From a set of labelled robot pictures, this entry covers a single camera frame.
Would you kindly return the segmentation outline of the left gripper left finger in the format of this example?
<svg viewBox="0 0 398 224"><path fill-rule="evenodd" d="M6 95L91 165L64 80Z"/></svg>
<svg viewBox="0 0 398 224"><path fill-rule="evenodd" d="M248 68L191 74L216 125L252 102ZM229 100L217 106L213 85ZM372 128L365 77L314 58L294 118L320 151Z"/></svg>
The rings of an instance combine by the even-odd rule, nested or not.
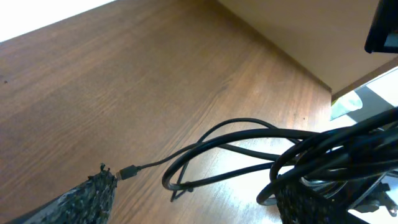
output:
<svg viewBox="0 0 398 224"><path fill-rule="evenodd" d="M107 223L118 180L105 164L99 173L57 198L13 219L10 223Z"/></svg>

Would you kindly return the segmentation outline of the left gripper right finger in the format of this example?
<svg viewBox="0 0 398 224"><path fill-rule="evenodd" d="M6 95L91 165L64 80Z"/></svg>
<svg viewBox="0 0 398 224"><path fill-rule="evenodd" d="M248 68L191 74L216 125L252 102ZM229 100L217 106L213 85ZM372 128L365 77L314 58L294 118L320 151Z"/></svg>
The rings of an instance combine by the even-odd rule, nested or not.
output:
<svg viewBox="0 0 398 224"><path fill-rule="evenodd" d="M357 224L365 221L348 210L367 196L369 188L369 180L299 180L281 187L275 197L283 223Z"/></svg>

